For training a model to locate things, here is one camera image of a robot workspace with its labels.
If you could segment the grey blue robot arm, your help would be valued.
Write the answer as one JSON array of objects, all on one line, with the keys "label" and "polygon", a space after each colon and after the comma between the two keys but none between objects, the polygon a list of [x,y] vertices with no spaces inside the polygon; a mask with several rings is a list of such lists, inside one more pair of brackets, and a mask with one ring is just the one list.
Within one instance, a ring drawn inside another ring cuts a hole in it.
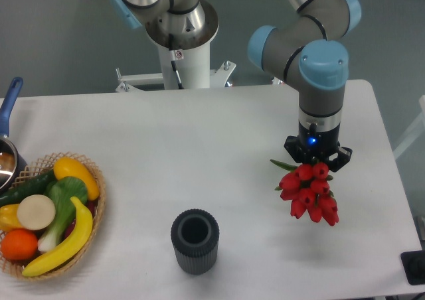
[{"label": "grey blue robot arm", "polygon": [[[157,45],[168,90],[210,88],[210,43],[218,15],[205,0],[110,0],[131,28],[144,27]],[[361,19],[358,0],[289,0],[298,20],[286,29],[258,28],[248,42],[255,66],[299,94],[299,127],[284,144],[298,163],[346,165],[350,148],[339,143],[349,55],[339,42]]]}]

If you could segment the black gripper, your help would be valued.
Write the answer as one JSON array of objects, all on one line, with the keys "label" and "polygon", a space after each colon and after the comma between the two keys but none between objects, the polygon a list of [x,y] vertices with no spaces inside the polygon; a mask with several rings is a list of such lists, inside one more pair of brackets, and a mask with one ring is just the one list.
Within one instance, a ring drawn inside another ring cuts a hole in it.
[{"label": "black gripper", "polygon": [[338,146],[339,124],[324,117],[299,119],[298,137],[288,136],[285,150],[296,163],[311,163],[311,155],[329,156],[327,166],[332,172],[343,168],[350,160],[353,150]]}]

